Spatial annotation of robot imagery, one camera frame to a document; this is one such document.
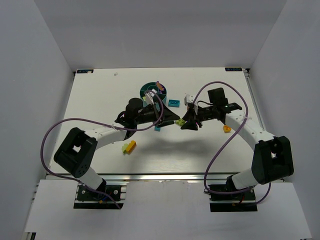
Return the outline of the pale green lego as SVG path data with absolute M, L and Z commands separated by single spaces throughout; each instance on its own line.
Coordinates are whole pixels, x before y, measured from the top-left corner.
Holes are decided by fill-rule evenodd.
M 178 126 L 183 126 L 185 123 L 186 121 L 182 118 L 175 121 L 175 124 L 177 124 Z

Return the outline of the purple long lego brick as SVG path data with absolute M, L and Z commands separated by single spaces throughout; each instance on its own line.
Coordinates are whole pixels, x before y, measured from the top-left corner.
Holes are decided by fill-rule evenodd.
M 163 92 L 165 90 L 164 86 L 159 81 L 156 81 L 155 85 L 158 87 L 158 90 L 160 92 Z

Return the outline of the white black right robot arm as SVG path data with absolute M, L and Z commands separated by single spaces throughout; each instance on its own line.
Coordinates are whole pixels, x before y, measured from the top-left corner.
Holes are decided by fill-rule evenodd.
M 290 140 L 277 137 L 250 119 L 237 103 L 230 103 L 223 88 L 208 91 L 210 104 L 200 107 L 193 95 L 186 95 L 187 112 L 183 130 L 197 131 L 202 123 L 218 120 L 234 130 L 252 149 L 251 167 L 227 178 L 223 195 L 242 193 L 256 185 L 269 184 L 293 175 L 294 163 Z

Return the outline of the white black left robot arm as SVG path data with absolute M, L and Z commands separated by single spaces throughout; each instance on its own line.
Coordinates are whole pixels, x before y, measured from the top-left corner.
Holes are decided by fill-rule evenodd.
M 106 145 L 129 139 L 140 124 L 158 121 L 156 125 L 164 127 L 174 124 L 174 121 L 179 119 L 177 114 L 162 103 L 157 109 L 155 103 L 143 106 L 141 99 L 132 98 L 115 120 L 125 128 L 124 130 L 104 126 L 84 131 L 74 127 L 59 146 L 53 159 L 75 179 L 91 188 L 92 197 L 99 200 L 104 197 L 103 193 L 107 192 L 107 183 L 91 167 L 95 151 Z

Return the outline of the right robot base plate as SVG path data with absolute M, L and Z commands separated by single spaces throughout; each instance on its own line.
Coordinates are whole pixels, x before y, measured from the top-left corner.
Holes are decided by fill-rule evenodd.
M 254 190 L 237 194 L 215 194 L 204 189 L 209 195 L 209 206 L 212 213 L 257 212 Z

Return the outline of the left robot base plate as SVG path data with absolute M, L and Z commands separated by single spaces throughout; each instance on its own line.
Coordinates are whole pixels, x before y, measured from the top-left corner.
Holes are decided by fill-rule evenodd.
M 109 197 L 89 191 L 83 185 L 79 185 L 75 194 L 73 208 L 83 210 L 119 210 L 124 205 L 126 189 L 124 185 L 112 184 L 106 186 L 105 192 L 117 203 L 118 208 Z

